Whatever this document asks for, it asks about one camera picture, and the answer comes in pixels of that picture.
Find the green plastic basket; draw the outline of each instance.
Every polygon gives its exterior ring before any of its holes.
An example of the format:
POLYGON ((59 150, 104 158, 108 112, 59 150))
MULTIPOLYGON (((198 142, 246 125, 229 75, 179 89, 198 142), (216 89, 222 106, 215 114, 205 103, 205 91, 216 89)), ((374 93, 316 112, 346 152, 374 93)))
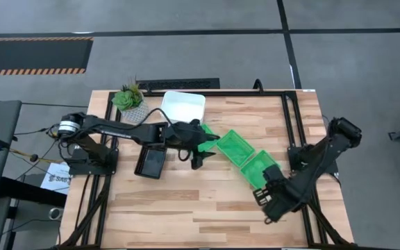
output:
POLYGON ((237 167, 241 167, 256 151, 233 129, 217 142, 217 148, 237 167))
POLYGON ((267 181, 263 178, 263 170, 266 168, 280 165, 271 157, 265 150, 260 151, 257 156, 252 158, 245 166, 243 166, 240 172, 246 178, 246 180, 256 189, 263 188, 267 181))
MULTIPOLYGON (((215 135, 214 132, 209 128, 208 125, 202 124, 201 127, 206 133, 215 135)), ((207 142, 200 144, 197 149, 199 150, 199 152, 208 151, 216 144, 217 144, 217 140, 207 141, 207 142)))

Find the yellow black striped tape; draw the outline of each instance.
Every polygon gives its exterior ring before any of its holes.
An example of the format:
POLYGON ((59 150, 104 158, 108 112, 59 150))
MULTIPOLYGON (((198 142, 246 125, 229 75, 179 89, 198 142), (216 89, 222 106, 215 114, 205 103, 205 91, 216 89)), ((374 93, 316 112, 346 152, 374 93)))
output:
POLYGON ((83 74, 86 69, 0 69, 0 76, 46 75, 46 74, 83 74))
POLYGON ((11 37, 11 38, 0 38, 0 42, 3 41, 70 41, 70 40, 91 40, 93 41, 93 37, 11 37))

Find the white square bowl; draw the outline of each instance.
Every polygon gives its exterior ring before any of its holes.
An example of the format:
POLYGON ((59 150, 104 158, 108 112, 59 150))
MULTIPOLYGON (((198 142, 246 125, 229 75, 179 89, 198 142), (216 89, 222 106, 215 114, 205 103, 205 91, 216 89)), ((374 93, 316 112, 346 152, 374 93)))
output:
POLYGON ((205 103, 206 98, 201 94, 168 91, 163 97, 161 109, 172 123, 190 123, 193 119, 198 119, 202 123, 205 103))

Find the wooden table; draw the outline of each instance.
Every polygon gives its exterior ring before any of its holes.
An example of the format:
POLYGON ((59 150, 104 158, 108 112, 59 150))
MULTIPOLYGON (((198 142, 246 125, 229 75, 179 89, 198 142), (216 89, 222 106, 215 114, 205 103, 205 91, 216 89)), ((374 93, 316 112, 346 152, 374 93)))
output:
MULTIPOLYGON (((109 91, 93 91, 87 113, 104 117, 109 91)), ((325 134, 316 92, 297 90, 301 117, 308 143, 325 134)), ((147 97, 150 108, 159 107, 162 97, 147 97)), ((294 111, 289 104, 294 134, 299 142, 294 111)), ((154 113, 149 122, 161 121, 154 113)), ((256 151, 264 149, 289 172, 286 153, 289 140, 279 97, 207 97, 204 122, 218 135, 236 130, 256 151)), ((99 135, 93 136, 96 141, 99 135)), ((175 150, 168 150, 160 180, 134 175, 141 146, 119 140, 119 164, 110 186, 108 212, 102 247, 304 247, 307 245, 301 212, 286 214, 279 223, 265 225, 250 185, 237 167, 218 154, 191 170, 175 150)), ((74 230, 85 176, 72 179, 61 235, 67 239, 74 230)), ((87 186, 82 215, 88 206, 87 186)), ((323 175, 317 184, 323 213, 348 241, 353 241, 340 186, 323 175)), ((318 241, 311 214, 314 238, 318 241)), ((90 241, 94 242, 97 216, 92 221, 90 241)))

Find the concrete floor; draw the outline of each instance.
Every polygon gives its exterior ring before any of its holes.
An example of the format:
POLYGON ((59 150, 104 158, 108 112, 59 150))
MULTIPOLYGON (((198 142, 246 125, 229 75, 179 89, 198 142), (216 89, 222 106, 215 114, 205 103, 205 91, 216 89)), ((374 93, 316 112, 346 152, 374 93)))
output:
MULTIPOLYGON (((288 0, 290 28, 400 28, 400 1, 288 0)), ((0 33, 280 28, 275 0, 0 0, 0 33)), ((303 88, 316 89, 327 117, 361 127, 359 148, 338 160, 356 242, 400 249, 400 33, 292 35, 303 88)), ((87 105, 90 92, 139 79, 220 77, 222 88, 293 88, 282 35, 96 37, 87 73, 0 76, 0 100, 87 105)), ((84 108, 23 106, 17 132, 33 131, 84 108)), ((43 154, 45 135, 21 137, 14 148, 43 154)), ((56 149, 49 158, 57 158, 56 149)), ((28 166, 13 157, 5 175, 28 166)), ((15 249, 50 247, 56 225, 20 233, 15 249)))

